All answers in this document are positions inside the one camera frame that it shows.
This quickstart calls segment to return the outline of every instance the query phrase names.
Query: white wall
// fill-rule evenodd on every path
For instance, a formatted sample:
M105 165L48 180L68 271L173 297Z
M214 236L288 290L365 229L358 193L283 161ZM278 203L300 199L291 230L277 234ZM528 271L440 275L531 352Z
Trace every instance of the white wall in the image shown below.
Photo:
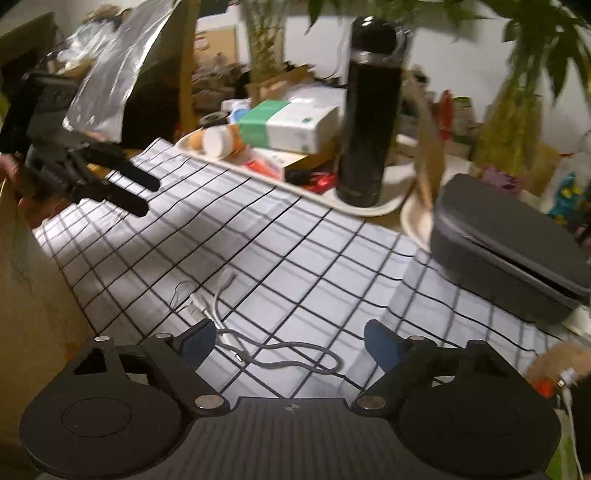
M0 35L48 12L54 12L56 23L69 31L68 3L69 0L21 0L0 19Z
M69 5L70 28L88 11L96 8L100 0L65 0ZM132 7L140 0L119 0L122 7ZM480 6L488 17L495 15ZM431 77L431 88L438 92L449 88L455 95L472 97L479 119L489 105L507 75L506 59L510 44L501 42L505 20L481 20L471 22L459 39L445 28L422 28L419 30L411 51L411 63L424 66ZM237 25L239 58L248 62L246 29L240 19L239 8L229 7L228 12L201 19L199 30ZM350 19L334 16L321 17L311 31L305 15L290 16L287 22L285 58L293 63L316 64L318 74L326 76L336 67L337 51L343 59L339 74L347 69L348 36ZM544 96L543 138L562 152L571 151L580 135L591 128L591 116L587 111L580 88L578 75L570 69L563 95L552 108L548 82L544 79L541 88Z

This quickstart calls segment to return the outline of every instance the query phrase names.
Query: human hand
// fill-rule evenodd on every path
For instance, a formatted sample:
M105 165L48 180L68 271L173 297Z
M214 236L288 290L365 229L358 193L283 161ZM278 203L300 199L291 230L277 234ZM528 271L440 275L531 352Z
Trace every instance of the human hand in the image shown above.
M0 184L9 179L21 196L18 208L31 228L41 225L46 218L52 218L69 205L67 200L51 196L43 201L35 200L35 187L26 167L20 165L10 155L0 154Z

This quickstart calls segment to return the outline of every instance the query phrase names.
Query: table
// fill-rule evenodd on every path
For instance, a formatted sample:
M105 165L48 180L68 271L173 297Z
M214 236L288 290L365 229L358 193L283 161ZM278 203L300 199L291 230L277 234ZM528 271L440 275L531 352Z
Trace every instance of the table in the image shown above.
M97 334L119 343L176 335L196 322L189 294L211 299L231 268L238 278L221 296L226 325L263 343L318 343L344 361L338 374L319 376L241 365L216 348L197 372L232 404L249 395L353 400L383 374L363 347L369 319L441 346L484 339L521 372L569 337L562 327L542 332L451 283L400 233L186 157L163 140L134 163L161 179L159 192L118 173L111 180L150 201L146 217L86 200L35 233ZM396 215L386 221L396 226ZM300 349L249 351L265 362L331 361Z

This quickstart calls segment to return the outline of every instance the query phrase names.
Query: gray cable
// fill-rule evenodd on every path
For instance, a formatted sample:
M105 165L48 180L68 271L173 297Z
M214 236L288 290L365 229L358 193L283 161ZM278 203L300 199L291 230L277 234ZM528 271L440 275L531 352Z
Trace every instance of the gray cable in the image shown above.
M266 343L256 342L252 338L248 338L246 335L244 335L243 333L238 332L236 330L220 329L217 331L218 336L225 335L228 333L230 333L231 335L234 335L236 337L240 337L245 342L248 342L248 343L250 343L256 347L259 347L263 350L276 350L278 348L289 348L289 347L309 348L310 350L317 350L319 352L326 353L326 355L331 356L336 362L336 366L334 366L333 368L325 368L325 369L311 367L310 365L307 365L304 362L297 362L295 360L285 360L282 362L259 362L259 360L255 359L246 350L240 350L239 348L236 348L232 345L228 345L227 343L224 343L221 340L216 339L217 346L219 346L221 348L225 348L226 350L230 350L234 353L237 353L240 356L240 358L242 358L242 360L244 360L245 362L252 363L258 367L269 368L269 369L285 368L285 367L302 367L302 368L305 368L306 370L309 370L310 372L312 372L314 374L318 374L318 375L332 375L332 374L338 373L340 371L340 369L343 368L343 359L341 357L339 357L336 353L331 352L329 349L327 349L323 346L320 346L320 345L314 345L313 343L305 343L305 342L280 342L280 343L273 343L271 345L267 345Z

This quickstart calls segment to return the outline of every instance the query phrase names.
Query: clear plastic sheet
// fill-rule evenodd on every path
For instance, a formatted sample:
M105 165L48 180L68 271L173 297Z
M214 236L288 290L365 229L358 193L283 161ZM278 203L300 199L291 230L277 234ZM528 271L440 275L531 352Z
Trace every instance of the clear plastic sheet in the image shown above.
M57 59L65 63L66 69L84 60L97 58L115 38L113 22L90 22L81 25L68 39L68 48L57 54Z
M146 0L134 8L82 83L64 127L121 142L125 104L142 65L179 0Z

